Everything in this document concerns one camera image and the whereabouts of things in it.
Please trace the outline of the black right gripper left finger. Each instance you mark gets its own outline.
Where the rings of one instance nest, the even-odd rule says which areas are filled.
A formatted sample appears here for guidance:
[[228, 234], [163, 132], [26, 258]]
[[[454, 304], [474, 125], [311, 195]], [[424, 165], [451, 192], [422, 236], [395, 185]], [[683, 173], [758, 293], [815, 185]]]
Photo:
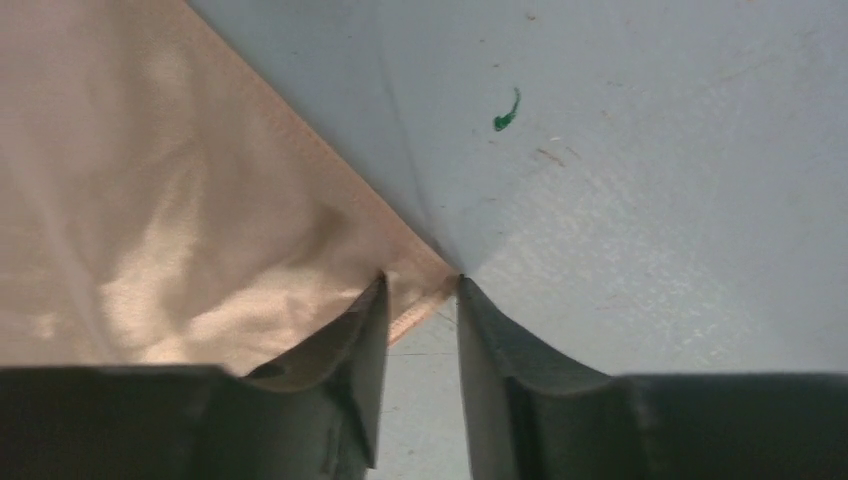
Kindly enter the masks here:
[[213, 365], [1, 371], [5, 479], [361, 479], [388, 347], [379, 276], [338, 318], [239, 377]]

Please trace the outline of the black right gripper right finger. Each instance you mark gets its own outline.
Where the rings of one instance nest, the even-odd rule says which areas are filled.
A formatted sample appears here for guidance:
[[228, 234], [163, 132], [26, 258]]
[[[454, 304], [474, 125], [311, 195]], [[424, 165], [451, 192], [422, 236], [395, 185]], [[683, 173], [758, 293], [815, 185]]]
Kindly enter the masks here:
[[847, 378], [827, 373], [609, 376], [457, 285], [476, 479], [843, 479]]

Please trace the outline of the peach satin napkin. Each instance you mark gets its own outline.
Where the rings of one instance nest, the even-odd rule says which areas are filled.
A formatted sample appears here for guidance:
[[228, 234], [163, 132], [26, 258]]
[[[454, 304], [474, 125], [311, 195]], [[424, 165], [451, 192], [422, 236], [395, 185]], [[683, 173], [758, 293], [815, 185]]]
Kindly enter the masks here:
[[1, 362], [244, 375], [434, 253], [183, 1], [1, 5]]

